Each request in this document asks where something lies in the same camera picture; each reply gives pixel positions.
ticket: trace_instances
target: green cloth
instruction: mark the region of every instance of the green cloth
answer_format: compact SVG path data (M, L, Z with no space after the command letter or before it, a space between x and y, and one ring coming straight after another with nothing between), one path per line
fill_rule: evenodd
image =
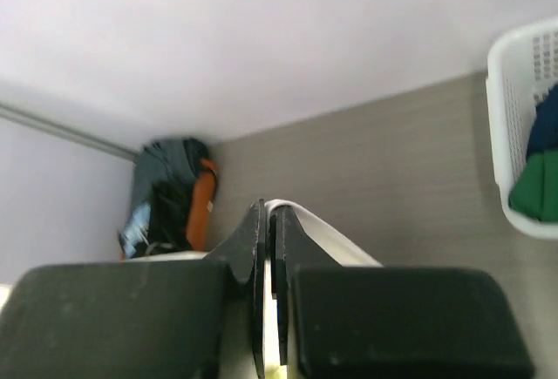
M558 151L531 155L509 195L509 206L543 222L558 222Z

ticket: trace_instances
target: orange item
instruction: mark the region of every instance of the orange item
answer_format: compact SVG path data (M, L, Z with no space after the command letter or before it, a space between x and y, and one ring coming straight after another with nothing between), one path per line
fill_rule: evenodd
M205 247L209 214L217 188L217 165L209 159L201 159L201 164L205 168L195 182L186 225L186 239L194 251L203 251Z

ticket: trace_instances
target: wood grain panel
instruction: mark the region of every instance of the wood grain panel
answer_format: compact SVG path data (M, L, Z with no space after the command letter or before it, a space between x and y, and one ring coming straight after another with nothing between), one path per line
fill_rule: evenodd
M385 265L484 269L506 290L539 377L558 377L558 241L504 218L484 73L219 144L208 245L252 200L306 206Z

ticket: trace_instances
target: laundry basket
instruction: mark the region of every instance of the laundry basket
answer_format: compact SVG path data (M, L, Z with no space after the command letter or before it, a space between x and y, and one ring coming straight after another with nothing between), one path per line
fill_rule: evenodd
M557 81L558 17L508 32L488 54L488 117L502 208L519 231L549 240L558 240L558 224L515 212L508 196L525 167L535 106Z

